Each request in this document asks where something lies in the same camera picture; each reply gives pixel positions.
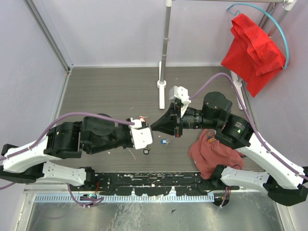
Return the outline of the blue tagged key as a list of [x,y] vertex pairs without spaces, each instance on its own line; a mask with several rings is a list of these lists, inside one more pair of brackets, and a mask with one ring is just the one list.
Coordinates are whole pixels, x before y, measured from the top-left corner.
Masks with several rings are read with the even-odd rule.
[[164,145],[168,145],[168,144],[170,144],[170,142],[171,142],[171,139],[162,139],[161,140],[161,143],[164,144]]

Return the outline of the metal keyring with keys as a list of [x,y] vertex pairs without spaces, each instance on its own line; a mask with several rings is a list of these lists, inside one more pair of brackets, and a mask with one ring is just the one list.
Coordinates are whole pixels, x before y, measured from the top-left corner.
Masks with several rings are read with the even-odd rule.
[[149,146],[146,146],[145,148],[143,148],[142,152],[145,155],[148,155],[150,153],[151,148]]

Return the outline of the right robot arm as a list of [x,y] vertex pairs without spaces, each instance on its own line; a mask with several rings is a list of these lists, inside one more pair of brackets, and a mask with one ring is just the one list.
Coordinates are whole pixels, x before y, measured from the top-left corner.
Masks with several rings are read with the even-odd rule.
[[[288,162],[281,154],[272,156],[274,149],[258,140],[260,135],[253,131],[250,123],[231,114],[232,102],[222,93],[207,93],[200,110],[188,107],[182,114],[182,107],[183,103],[175,99],[167,112],[151,124],[151,129],[180,137],[184,129],[211,128],[215,131],[215,139],[221,144],[243,153],[264,169],[263,172],[250,172],[219,164],[210,176],[215,189],[221,190],[225,186],[245,187],[263,192],[285,206],[306,201],[308,189],[304,184],[307,183],[307,167]],[[280,160],[288,162],[295,172]]]

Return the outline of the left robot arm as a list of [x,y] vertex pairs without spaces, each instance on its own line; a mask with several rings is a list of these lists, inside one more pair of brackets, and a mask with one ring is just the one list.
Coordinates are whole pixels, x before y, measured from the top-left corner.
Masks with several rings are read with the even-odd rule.
[[36,141],[27,145],[4,145],[0,178],[21,184],[49,180],[90,191],[97,183],[94,169],[70,168],[54,162],[119,147],[146,150],[153,143],[152,130],[143,117],[122,121],[106,114],[78,112],[83,116],[81,121],[60,123],[74,115],[68,113],[57,118]]

